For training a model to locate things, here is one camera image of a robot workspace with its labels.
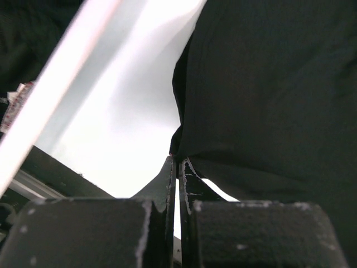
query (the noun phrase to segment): white pole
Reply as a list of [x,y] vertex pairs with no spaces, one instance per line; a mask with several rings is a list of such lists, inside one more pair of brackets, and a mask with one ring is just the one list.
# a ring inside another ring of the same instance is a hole
[[120,2],[87,0],[73,19],[0,143],[0,197],[91,54]]

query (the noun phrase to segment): black clothing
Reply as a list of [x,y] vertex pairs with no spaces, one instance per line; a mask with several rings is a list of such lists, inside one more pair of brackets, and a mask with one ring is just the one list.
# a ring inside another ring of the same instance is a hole
[[318,203],[357,267],[356,1],[208,0],[170,153],[237,199]]

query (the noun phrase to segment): dark cloth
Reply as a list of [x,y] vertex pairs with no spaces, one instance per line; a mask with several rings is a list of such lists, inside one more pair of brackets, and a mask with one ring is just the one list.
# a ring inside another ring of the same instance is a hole
[[0,92],[36,80],[82,1],[0,1]]
[[237,199],[311,201],[357,267],[354,0],[208,0],[178,61],[170,153]]

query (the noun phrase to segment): black foam block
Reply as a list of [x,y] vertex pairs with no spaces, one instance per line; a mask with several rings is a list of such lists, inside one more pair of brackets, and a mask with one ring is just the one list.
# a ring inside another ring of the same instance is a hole
[[195,202],[191,226],[199,267],[347,267],[318,205]]
[[168,267],[165,223],[149,200],[38,200],[11,229],[0,267]]

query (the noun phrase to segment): white wall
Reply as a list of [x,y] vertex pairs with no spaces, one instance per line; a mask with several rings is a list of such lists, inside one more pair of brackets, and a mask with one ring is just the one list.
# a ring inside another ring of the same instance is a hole
[[[111,22],[36,146],[126,198],[155,177],[168,155],[179,126],[172,73],[204,1],[123,3],[133,14],[127,24],[134,25]],[[123,31],[124,42],[118,39]],[[96,65],[113,51],[111,63],[98,72]],[[93,76],[96,83],[88,88]]]

